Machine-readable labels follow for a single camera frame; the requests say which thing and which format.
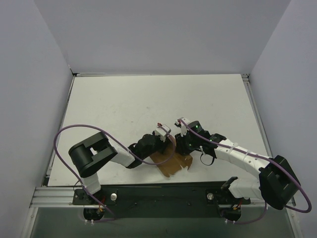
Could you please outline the brown cardboard box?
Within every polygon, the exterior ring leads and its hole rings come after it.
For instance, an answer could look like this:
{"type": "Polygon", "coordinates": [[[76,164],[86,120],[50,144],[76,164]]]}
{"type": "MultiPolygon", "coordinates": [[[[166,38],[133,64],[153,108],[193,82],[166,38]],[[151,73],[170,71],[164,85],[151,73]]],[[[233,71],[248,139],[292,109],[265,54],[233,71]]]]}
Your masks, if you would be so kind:
{"type": "MultiPolygon", "coordinates": [[[[155,152],[150,156],[150,158],[155,164],[158,164],[167,160],[172,152],[173,144],[171,141],[168,141],[167,147],[164,149],[163,153],[155,152]]],[[[157,165],[157,167],[165,177],[169,178],[182,169],[189,170],[192,162],[193,157],[191,155],[183,156],[175,152],[171,159],[169,159],[166,163],[157,165]]]]}

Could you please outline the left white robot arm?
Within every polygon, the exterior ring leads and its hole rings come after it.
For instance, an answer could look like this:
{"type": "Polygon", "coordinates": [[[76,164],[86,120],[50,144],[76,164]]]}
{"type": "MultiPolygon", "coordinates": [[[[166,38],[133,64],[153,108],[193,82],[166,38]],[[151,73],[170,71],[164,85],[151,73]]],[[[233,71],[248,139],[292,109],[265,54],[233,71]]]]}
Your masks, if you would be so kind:
{"type": "Polygon", "coordinates": [[[108,162],[133,169],[156,152],[163,153],[169,144],[170,130],[154,130],[145,134],[128,149],[112,145],[106,135],[99,132],[72,146],[68,154],[79,172],[82,184],[86,188],[84,198],[91,204],[101,200],[102,192],[97,172],[108,162]]]}

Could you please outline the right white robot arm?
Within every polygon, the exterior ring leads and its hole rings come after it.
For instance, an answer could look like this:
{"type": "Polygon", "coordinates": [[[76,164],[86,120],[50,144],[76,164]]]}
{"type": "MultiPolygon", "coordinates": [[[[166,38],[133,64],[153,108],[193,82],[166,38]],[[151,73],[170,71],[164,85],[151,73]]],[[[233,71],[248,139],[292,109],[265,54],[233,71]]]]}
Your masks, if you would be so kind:
{"type": "Polygon", "coordinates": [[[255,177],[255,180],[238,177],[228,180],[223,188],[232,197],[262,199],[271,207],[282,210],[298,191],[300,183],[284,157],[255,154],[223,135],[210,134],[199,121],[186,123],[185,119],[179,119],[175,125],[181,129],[175,136],[179,154],[198,151],[201,156],[210,156],[212,162],[217,159],[227,161],[255,177]]]}

